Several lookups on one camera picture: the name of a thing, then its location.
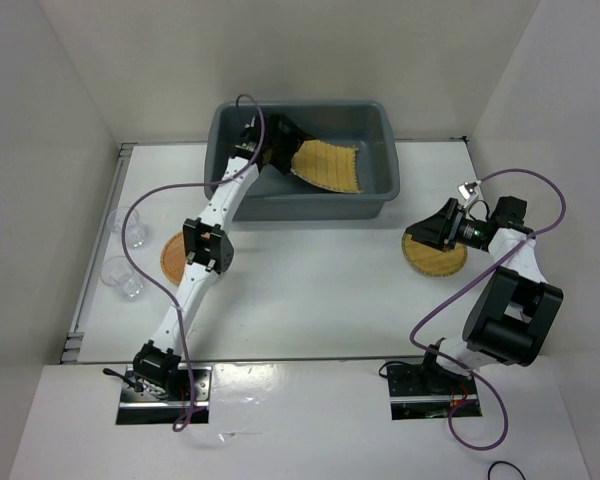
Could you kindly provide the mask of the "square bamboo mat tray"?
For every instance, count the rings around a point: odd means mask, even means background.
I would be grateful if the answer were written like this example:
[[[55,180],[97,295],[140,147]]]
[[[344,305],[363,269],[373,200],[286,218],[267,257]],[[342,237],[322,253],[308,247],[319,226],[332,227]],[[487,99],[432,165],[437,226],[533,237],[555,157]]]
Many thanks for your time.
[[[291,159],[291,172],[305,182],[335,193],[360,194],[354,146],[305,141]]]

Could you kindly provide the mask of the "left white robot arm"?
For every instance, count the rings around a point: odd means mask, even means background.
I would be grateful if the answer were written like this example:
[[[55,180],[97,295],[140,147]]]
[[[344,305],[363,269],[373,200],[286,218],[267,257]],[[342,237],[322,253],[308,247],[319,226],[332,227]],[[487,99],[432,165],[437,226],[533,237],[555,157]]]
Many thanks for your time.
[[[233,261],[228,229],[247,191],[268,165],[288,173],[292,157],[310,138],[283,114],[257,114],[241,132],[221,179],[212,183],[205,208],[183,223],[185,264],[178,290],[133,360],[135,378],[156,399],[176,397],[193,385],[179,371],[188,352],[183,341],[207,291]]]

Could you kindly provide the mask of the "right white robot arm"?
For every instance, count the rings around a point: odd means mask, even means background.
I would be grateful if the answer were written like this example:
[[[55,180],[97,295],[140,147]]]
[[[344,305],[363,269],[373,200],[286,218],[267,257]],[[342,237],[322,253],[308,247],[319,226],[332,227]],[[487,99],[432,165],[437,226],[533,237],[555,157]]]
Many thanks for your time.
[[[456,199],[432,216],[408,226],[409,260],[438,263],[464,247],[501,261],[468,314],[462,333],[430,346],[418,369],[418,381],[430,393],[443,391],[453,375],[468,377],[492,364],[528,366],[536,359],[564,299],[539,270],[533,232],[524,224],[527,202],[501,197],[484,220],[474,219]]]

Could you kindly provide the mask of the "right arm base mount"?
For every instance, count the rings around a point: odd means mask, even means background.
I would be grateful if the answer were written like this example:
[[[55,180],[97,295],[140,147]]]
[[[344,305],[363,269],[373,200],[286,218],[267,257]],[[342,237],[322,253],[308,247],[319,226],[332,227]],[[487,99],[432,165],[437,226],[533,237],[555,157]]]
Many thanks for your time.
[[[387,383],[391,418],[397,420],[481,417],[476,383],[471,377],[457,376],[426,368],[414,359],[389,360],[379,376]]]

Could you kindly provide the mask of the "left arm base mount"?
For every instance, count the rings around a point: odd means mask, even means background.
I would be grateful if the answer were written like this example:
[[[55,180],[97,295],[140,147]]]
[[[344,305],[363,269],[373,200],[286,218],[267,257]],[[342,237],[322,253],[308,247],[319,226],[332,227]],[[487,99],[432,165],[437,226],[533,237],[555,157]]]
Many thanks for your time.
[[[178,367],[175,390],[168,393],[161,387],[151,386],[135,377],[132,366],[126,365],[120,373],[105,367],[102,373],[118,378],[121,384],[116,424],[121,426],[173,424],[183,416],[190,405],[190,386],[186,366]],[[207,424],[211,396],[211,365],[195,365],[195,412],[190,424]]]

